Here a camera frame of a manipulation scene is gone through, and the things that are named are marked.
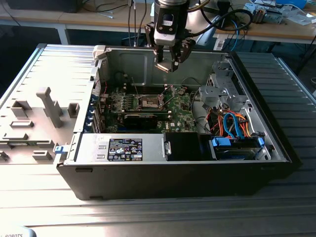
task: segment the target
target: floor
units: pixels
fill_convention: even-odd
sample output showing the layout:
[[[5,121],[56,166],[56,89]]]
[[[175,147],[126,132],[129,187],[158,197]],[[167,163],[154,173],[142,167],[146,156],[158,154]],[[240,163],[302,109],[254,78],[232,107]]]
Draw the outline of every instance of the floor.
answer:
[[[47,28],[0,26],[0,36],[0,96],[5,92],[39,43],[60,43],[57,31]],[[76,45],[128,46],[127,33],[122,32],[69,30],[69,36],[72,44]],[[235,44],[234,40],[229,44],[228,42],[229,40],[227,40],[226,50],[232,49]],[[208,47],[198,46],[197,48],[211,50],[214,43],[215,40]],[[266,52],[269,44],[269,42],[263,41],[239,40],[235,50]],[[274,56],[282,58],[292,70],[297,68],[304,52],[305,45],[290,43],[276,45],[272,50]],[[299,75],[299,78],[311,92],[315,90],[310,83],[310,79],[316,77],[315,64],[316,58],[314,57]]]

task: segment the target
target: table leg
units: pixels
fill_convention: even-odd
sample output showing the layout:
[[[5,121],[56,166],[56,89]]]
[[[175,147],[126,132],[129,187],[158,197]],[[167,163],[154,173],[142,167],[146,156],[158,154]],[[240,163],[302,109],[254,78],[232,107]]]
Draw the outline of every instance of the table leg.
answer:
[[[223,49],[223,46],[227,37],[228,37],[228,34],[218,34],[215,45],[214,45],[214,50],[221,51]]]
[[[61,44],[70,44],[68,32],[65,25],[58,25],[56,27],[56,30],[58,31]]]

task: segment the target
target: sticker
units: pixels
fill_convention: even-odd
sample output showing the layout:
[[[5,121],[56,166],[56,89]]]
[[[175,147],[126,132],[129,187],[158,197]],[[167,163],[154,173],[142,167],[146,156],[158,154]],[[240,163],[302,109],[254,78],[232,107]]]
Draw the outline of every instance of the sticker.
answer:
[[[142,139],[110,139],[108,161],[142,161]]]

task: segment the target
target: blue latch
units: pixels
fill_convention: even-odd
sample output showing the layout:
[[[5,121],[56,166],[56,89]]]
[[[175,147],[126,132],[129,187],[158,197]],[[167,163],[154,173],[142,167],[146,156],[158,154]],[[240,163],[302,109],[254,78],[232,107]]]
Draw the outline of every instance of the blue latch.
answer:
[[[258,143],[259,143],[259,145],[260,145],[261,147],[264,147],[264,145],[265,145],[265,141],[262,139],[262,137],[259,137],[259,138],[258,138]]]
[[[212,139],[212,144],[214,147],[221,147],[221,146],[231,146],[231,142],[228,138],[226,137],[214,137]]]

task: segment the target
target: blue clip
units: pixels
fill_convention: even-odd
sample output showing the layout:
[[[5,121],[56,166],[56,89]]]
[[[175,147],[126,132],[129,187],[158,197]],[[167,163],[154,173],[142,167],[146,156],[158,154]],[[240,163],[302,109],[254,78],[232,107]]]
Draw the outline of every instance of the blue clip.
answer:
[[[58,146],[55,148],[55,154],[65,154],[66,152],[64,151],[63,146]]]
[[[228,138],[226,137],[214,137],[212,139],[212,145],[214,147],[221,147],[221,146],[226,146],[226,147],[230,147],[231,146],[231,142]]]
[[[265,146],[265,141],[262,139],[262,137],[259,137],[258,138],[258,143],[261,147],[264,147]]]

